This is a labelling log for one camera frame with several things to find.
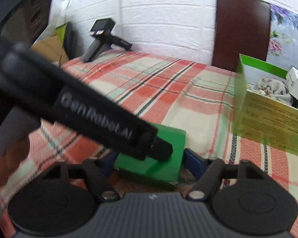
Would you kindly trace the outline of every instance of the green box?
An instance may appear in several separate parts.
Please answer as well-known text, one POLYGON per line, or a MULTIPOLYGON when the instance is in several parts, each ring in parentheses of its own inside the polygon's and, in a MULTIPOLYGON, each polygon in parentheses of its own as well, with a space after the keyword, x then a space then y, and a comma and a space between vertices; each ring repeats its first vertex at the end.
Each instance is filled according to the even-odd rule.
POLYGON ((245 67, 282 79, 287 74, 279 67, 240 55, 234 84, 232 132, 298 156, 298 109, 249 89, 245 67))
POLYGON ((158 137, 172 144, 173 153, 166 162, 147 157, 144 161, 119 154, 115 169, 121 176, 162 189, 174 190, 182 163, 186 132, 172 127, 152 124, 158 128, 158 137))

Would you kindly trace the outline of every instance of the metal rivet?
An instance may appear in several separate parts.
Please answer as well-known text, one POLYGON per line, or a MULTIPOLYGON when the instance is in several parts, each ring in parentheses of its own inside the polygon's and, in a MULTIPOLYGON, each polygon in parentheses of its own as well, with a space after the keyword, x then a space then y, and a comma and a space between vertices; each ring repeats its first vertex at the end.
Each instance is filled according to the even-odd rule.
POLYGON ((118 194, 114 191, 104 191, 102 197, 105 200, 115 200, 118 198, 118 194))
POLYGON ((204 198, 205 194, 202 191, 190 191, 189 197, 193 200, 200 200, 204 198))

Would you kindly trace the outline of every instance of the plaid blanket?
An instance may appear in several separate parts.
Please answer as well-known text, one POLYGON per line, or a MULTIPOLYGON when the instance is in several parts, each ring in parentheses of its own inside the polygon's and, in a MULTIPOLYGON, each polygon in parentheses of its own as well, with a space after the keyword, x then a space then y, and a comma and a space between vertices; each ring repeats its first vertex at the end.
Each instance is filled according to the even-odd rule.
MULTIPOLYGON (((298 157, 231 134, 234 73, 186 60, 120 51, 104 53, 92 63, 73 59, 62 68, 142 119, 186 130, 186 146, 203 157, 216 156, 231 164, 251 160, 298 201, 298 157)), ((105 150, 60 124, 45 121, 30 140, 28 159, 0 190, 0 225, 6 237, 15 233, 7 204, 22 186, 59 159, 81 163, 105 150)), ((115 176, 111 181, 121 194, 158 191, 115 176)), ((179 182, 178 190, 186 193, 193 179, 183 170, 179 182)), ((298 218, 292 234, 298 237, 298 218)))

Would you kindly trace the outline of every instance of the floral pillowcase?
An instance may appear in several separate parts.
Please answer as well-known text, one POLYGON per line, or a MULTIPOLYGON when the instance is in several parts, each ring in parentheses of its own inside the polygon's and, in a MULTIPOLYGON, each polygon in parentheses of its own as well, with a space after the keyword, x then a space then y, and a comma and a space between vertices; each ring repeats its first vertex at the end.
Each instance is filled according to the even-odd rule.
POLYGON ((270 39, 266 61, 285 70, 298 69, 298 14, 270 6, 270 39))

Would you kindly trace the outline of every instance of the fabric cloth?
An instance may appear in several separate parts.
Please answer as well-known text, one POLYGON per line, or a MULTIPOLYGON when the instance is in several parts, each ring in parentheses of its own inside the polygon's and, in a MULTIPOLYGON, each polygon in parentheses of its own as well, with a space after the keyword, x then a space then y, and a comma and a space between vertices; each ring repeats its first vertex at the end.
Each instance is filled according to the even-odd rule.
POLYGON ((257 90, 259 94, 269 96, 286 105, 292 105, 292 96, 289 94, 287 86, 282 81, 274 78, 263 78, 256 83, 254 90, 257 90))
POLYGON ((270 5, 270 39, 268 63, 286 71, 298 69, 298 14, 277 5, 270 5))
MULTIPOLYGON (((187 60, 118 51, 102 54, 92 63, 73 59, 62 68, 142 119, 184 129, 186 147, 203 157, 216 156, 230 164, 251 160, 298 201, 298 157, 230 132, 235 73, 187 60)), ((0 225, 6 237, 15 232, 7 204, 22 186, 58 159, 81 163, 103 151, 88 138, 45 121, 30 140, 28 159, 0 190, 0 225)), ((185 194, 193 181, 183 169, 177 190, 185 194)), ((161 191, 117 176, 111 182, 121 195, 161 191)), ((298 238, 298 218, 292 233, 298 238)))

